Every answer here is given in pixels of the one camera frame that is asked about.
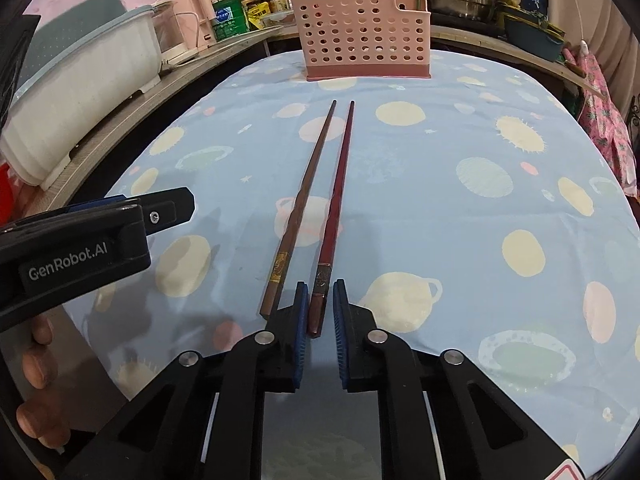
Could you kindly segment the person's left hand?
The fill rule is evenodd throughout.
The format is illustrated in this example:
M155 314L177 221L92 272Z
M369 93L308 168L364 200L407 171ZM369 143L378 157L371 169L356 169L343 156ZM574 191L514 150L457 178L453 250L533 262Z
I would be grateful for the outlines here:
M58 377L58 363L49 350L52 325L40 314L30 321L29 327L30 343L23 352L21 367L35 391L17 408L16 420L26 436L45 448L58 450L70 440L70 425L63 414L58 390L53 387Z

